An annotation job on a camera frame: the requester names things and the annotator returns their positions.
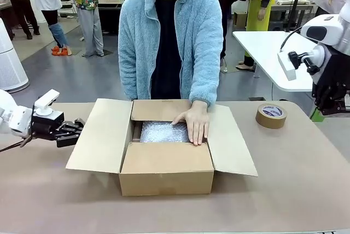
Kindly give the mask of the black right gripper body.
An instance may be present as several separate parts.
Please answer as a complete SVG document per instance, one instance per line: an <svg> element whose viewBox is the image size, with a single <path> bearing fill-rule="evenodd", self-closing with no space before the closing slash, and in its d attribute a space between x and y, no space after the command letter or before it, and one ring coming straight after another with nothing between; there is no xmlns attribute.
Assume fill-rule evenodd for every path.
<svg viewBox="0 0 350 234"><path fill-rule="evenodd" d="M312 96L316 100L341 100L349 91L349 55L332 46L324 48L324 62L320 72L313 77Z"/></svg>

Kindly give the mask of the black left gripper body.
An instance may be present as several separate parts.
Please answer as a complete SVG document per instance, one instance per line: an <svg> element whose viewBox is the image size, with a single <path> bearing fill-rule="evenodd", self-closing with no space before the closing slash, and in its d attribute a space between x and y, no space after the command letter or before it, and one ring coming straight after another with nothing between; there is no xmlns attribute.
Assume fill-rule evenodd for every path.
<svg viewBox="0 0 350 234"><path fill-rule="evenodd" d="M47 116L34 113L31 119L31 134L35 138L55 140L57 129L64 123L65 116L62 111L54 110Z"/></svg>

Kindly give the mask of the person's left hand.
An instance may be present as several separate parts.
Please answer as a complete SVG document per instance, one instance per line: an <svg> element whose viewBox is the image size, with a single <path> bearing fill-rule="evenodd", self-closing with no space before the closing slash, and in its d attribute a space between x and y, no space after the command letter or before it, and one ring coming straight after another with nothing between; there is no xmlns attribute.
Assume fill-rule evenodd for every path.
<svg viewBox="0 0 350 234"><path fill-rule="evenodd" d="M204 101L195 100L191 108L179 114L173 121L172 125L185 121L189 141L195 145L201 145L203 139L208 137L209 116L207 113L208 105Z"/></svg>

